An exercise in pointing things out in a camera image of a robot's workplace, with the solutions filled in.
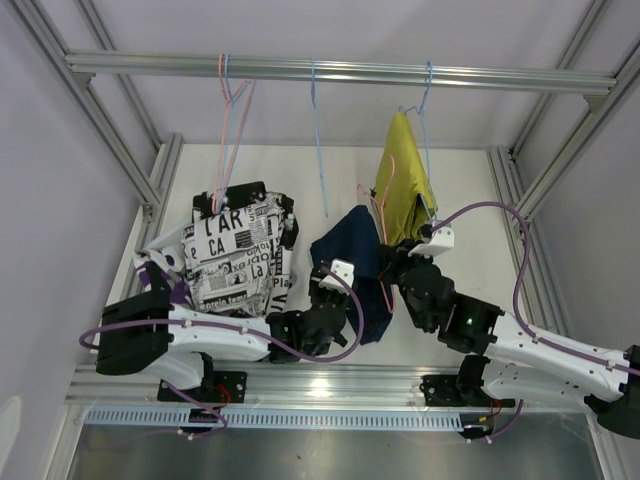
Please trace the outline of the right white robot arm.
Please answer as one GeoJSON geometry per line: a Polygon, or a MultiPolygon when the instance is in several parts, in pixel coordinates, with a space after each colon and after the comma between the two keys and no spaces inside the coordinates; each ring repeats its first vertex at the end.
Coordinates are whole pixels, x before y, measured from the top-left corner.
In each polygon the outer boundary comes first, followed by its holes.
{"type": "Polygon", "coordinates": [[[460,400],[575,405],[604,429],[638,438],[638,345],[584,344],[459,293],[418,242],[383,245],[380,257],[380,276],[398,287],[413,325],[463,354],[455,380],[460,400]]]}

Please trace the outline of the white black lettered trousers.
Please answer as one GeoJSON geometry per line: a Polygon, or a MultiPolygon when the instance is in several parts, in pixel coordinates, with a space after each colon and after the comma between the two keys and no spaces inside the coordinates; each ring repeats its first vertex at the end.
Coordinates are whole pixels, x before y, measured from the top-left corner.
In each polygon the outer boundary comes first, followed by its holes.
{"type": "Polygon", "coordinates": [[[284,311],[280,295],[271,296],[274,275],[282,270],[282,247],[264,239],[237,247],[232,233],[209,236],[205,222],[184,229],[182,245],[194,308],[203,313],[235,317],[266,317],[284,311]]]}

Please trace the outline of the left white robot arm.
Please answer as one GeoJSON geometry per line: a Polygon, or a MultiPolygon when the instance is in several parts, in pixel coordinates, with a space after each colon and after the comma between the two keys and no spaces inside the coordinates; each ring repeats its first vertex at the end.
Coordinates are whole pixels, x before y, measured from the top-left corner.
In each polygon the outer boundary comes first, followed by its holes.
{"type": "Polygon", "coordinates": [[[97,339],[96,370],[104,376],[152,375],[203,401],[215,389],[216,360],[329,362],[333,344],[346,346],[342,331],[353,303],[354,266],[334,260],[313,269],[311,306],[265,317],[225,317],[171,302],[156,288],[104,308],[97,339]]]}

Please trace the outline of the navy blue trousers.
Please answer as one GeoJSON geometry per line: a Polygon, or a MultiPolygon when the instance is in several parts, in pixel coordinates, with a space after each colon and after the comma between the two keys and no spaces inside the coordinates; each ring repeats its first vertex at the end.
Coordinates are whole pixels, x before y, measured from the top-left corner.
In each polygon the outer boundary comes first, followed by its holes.
{"type": "Polygon", "coordinates": [[[395,307],[391,285],[379,280],[382,272],[379,246],[380,239],[372,215],[366,206],[357,205],[310,247],[314,266],[331,264],[333,260],[354,265],[352,288],[364,314],[361,345],[382,339],[395,307]]]}

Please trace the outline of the purple camouflage trousers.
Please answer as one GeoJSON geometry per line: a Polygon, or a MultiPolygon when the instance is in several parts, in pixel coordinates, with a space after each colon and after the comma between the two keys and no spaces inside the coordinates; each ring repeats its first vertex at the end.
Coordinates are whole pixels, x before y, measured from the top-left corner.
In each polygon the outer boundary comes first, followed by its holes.
{"type": "Polygon", "coordinates": [[[167,246],[138,251],[133,255],[133,265],[144,291],[159,290],[169,296],[171,303],[193,307],[180,248],[167,246]]]}

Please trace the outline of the white plastic basket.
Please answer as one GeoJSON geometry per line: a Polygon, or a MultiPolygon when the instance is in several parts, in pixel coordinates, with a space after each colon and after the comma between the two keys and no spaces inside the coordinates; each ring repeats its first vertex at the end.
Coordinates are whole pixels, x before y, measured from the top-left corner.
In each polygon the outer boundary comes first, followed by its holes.
{"type": "MultiPolygon", "coordinates": [[[[162,248],[162,247],[167,247],[167,246],[177,246],[178,248],[180,248],[184,254],[184,249],[183,249],[183,245],[182,245],[182,234],[185,228],[190,227],[191,224],[189,221],[185,221],[185,222],[181,222],[176,224],[173,228],[170,228],[169,230],[167,230],[166,232],[164,232],[163,234],[159,235],[158,237],[156,237],[155,239],[151,240],[149,243],[147,243],[144,247],[142,247],[141,249],[135,251],[133,253],[133,255],[138,252],[138,251],[142,251],[142,250],[146,250],[146,249],[151,249],[151,248],[162,248]]],[[[301,281],[300,278],[298,276],[298,272],[295,270],[295,268],[292,266],[292,255],[293,255],[293,250],[289,249],[289,250],[284,250],[281,249],[282,251],[282,266],[280,267],[280,269],[282,270],[282,272],[280,274],[276,274],[274,275],[274,279],[273,279],[273,287],[271,289],[271,296],[275,297],[276,295],[280,295],[281,298],[278,300],[278,302],[281,305],[284,305],[286,303],[286,298],[287,295],[295,290],[297,287],[300,286],[301,281]]],[[[186,258],[185,258],[185,254],[184,254],[184,259],[185,259],[185,264],[186,264],[186,281],[187,281],[187,262],[186,262],[186,258]]],[[[192,288],[189,285],[189,282],[187,281],[187,284],[190,288],[190,293],[192,296],[192,300],[193,300],[193,307],[195,305],[194,303],[194,297],[193,297],[193,292],[192,292],[192,288]]]]}

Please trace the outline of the pink hanger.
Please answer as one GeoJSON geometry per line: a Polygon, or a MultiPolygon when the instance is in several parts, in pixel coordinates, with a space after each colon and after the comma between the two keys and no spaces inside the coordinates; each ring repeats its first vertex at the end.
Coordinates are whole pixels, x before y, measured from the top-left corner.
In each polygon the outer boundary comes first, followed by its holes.
{"type": "MultiPolygon", "coordinates": [[[[395,158],[392,155],[390,155],[389,159],[391,163],[391,173],[386,183],[386,186],[383,190],[382,197],[379,200],[376,200],[372,193],[367,192],[365,187],[362,184],[358,184],[356,187],[356,197],[357,197],[358,203],[363,204],[364,203],[363,198],[367,197],[370,200],[370,204],[375,206],[375,209],[379,217],[379,224],[380,224],[380,228],[382,232],[382,240],[384,244],[386,244],[388,240],[384,209],[385,209],[386,199],[389,193],[389,189],[393,182],[393,179],[395,176],[395,170],[396,170],[395,158]]],[[[396,306],[395,294],[394,293],[391,293],[390,295],[387,294],[386,287],[384,286],[384,283],[382,280],[379,280],[379,284],[382,290],[382,294],[383,294],[383,298],[384,298],[387,310],[390,314],[393,314],[395,312],[395,306],[396,306]]]]}
{"type": "Polygon", "coordinates": [[[218,167],[216,174],[216,182],[212,197],[212,211],[217,214],[222,208],[223,190],[226,188],[226,175],[230,167],[230,142],[231,128],[234,122],[235,107],[244,96],[244,92],[249,85],[246,80],[241,80],[237,87],[233,87],[228,78],[229,55],[222,53],[218,60],[218,75],[221,84],[221,90],[225,102],[225,110],[223,116],[223,127],[220,139],[220,150],[218,157],[218,167]]]}

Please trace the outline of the yellow green trousers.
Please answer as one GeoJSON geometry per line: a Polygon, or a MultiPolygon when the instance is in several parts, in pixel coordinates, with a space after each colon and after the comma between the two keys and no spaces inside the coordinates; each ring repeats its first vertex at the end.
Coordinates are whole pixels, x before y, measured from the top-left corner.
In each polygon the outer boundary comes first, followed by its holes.
{"type": "Polygon", "coordinates": [[[382,197],[391,173],[389,156],[395,158],[396,170],[385,205],[387,244],[417,240],[418,230],[430,223],[424,200],[428,200],[425,166],[419,153],[407,115],[396,113],[390,122],[384,151],[379,163],[374,198],[382,197]]]}

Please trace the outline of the light blue hanger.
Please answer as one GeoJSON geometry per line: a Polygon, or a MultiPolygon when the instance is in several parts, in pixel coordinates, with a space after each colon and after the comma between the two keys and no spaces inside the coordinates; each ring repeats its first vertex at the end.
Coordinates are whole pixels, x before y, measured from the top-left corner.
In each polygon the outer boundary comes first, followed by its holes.
{"type": "Polygon", "coordinates": [[[243,136],[243,133],[244,133],[245,125],[246,125],[246,122],[247,122],[247,118],[248,118],[248,115],[249,115],[249,110],[250,110],[250,107],[251,107],[251,103],[252,103],[252,100],[253,100],[255,87],[256,87],[256,81],[255,80],[246,80],[246,81],[249,82],[249,85],[247,86],[247,88],[246,88],[246,90],[244,92],[244,96],[237,103],[237,105],[235,107],[234,122],[233,122],[232,128],[231,128],[231,142],[230,142],[230,154],[231,154],[230,159],[231,159],[231,163],[230,163],[230,167],[228,168],[227,175],[226,175],[226,178],[225,178],[225,180],[226,180],[226,188],[223,190],[224,196],[223,196],[223,199],[222,199],[222,205],[223,205],[223,201],[224,201],[224,197],[225,197],[225,194],[226,194],[227,187],[228,187],[229,182],[230,182],[230,177],[231,177],[231,174],[233,172],[235,161],[236,161],[236,158],[237,158],[237,155],[238,155],[240,143],[241,143],[241,140],[242,140],[242,136],[243,136]]]}
{"type": "Polygon", "coordinates": [[[425,205],[425,209],[427,212],[427,217],[430,222],[434,222],[438,220],[438,204],[435,197],[435,193],[433,190],[433,186],[431,183],[432,180],[432,172],[431,172],[431,156],[430,156],[430,145],[429,145],[429,134],[428,134],[428,122],[427,122],[427,104],[429,99],[429,93],[431,90],[432,82],[433,82],[433,74],[434,74],[434,66],[431,61],[426,63],[426,73],[427,78],[425,81],[425,89],[423,92],[422,100],[419,105],[412,105],[411,107],[404,107],[402,105],[399,106],[398,111],[404,115],[407,115],[409,112],[415,112],[419,117],[423,140],[424,140],[424,153],[425,153],[425,171],[427,177],[427,192],[428,192],[428,200],[424,200],[423,203],[425,205]]]}
{"type": "Polygon", "coordinates": [[[319,117],[319,109],[318,109],[318,100],[317,100],[317,87],[316,87],[316,61],[315,59],[310,59],[310,98],[313,108],[313,116],[314,116],[314,138],[315,138],[315,147],[316,147],[316,159],[318,166],[318,175],[319,175],[319,183],[320,183],[320,191],[322,195],[322,206],[325,218],[329,217],[329,204],[328,204],[328,194],[327,194],[327,184],[325,177],[325,166],[324,166],[324,158],[323,151],[321,145],[321,135],[320,135],[320,117],[319,117]]]}

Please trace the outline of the black white patterned trousers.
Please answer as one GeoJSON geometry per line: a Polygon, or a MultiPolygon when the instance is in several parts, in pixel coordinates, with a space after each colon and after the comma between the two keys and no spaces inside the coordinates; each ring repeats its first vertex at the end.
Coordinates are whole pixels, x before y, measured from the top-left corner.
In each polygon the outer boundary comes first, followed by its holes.
{"type": "Polygon", "coordinates": [[[213,193],[193,197],[192,222],[205,222],[209,236],[232,233],[237,247],[248,248],[264,239],[273,241],[272,248],[292,250],[299,225],[294,214],[294,200],[284,193],[268,191],[262,181],[229,186],[213,210],[213,193]]]}

